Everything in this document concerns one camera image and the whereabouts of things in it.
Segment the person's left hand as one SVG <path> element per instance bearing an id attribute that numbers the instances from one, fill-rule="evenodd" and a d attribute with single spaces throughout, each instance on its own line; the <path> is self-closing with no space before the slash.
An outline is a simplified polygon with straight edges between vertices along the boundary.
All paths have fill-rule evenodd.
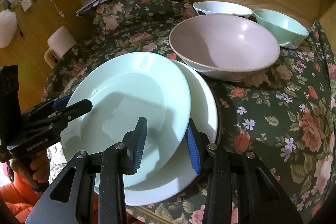
<path id="1" fill-rule="evenodd" d="M 11 159 L 10 166 L 15 173 L 19 174 L 27 180 L 27 176 L 25 175 L 24 168 L 22 167 L 20 161 L 17 159 Z M 38 183 L 49 182 L 50 161 L 47 156 L 46 149 L 40 151 L 33 157 L 30 163 L 30 168 L 34 171 L 32 174 L 33 179 Z"/>

